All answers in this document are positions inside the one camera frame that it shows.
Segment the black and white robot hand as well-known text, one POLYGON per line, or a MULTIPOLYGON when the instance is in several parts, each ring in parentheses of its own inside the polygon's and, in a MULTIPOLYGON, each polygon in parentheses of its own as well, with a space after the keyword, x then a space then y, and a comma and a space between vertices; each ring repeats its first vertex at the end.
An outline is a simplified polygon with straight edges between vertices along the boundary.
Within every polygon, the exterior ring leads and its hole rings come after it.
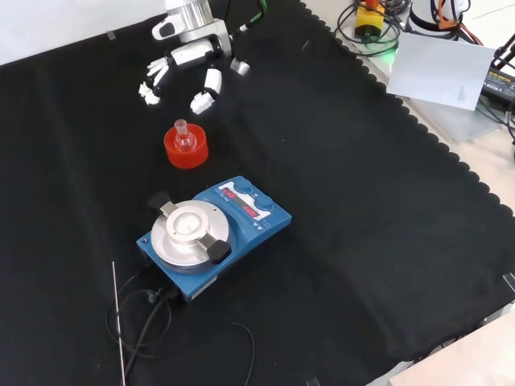
POLYGON ((157 40, 178 36, 183 45, 167 51, 164 57, 147 65, 138 93, 148 105, 160 102, 163 87, 173 72, 205 64, 207 71, 204 87, 190 104, 190 110, 200 115, 210 109, 220 95, 224 60, 231 60, 231 70, 240 76, 245 76, 250 70, 244 60, 233 55, 233 37, 228 34, 225 22, 220 19, 189 31, 177 16, 168 16, 153 28, 152 34, 157 40))

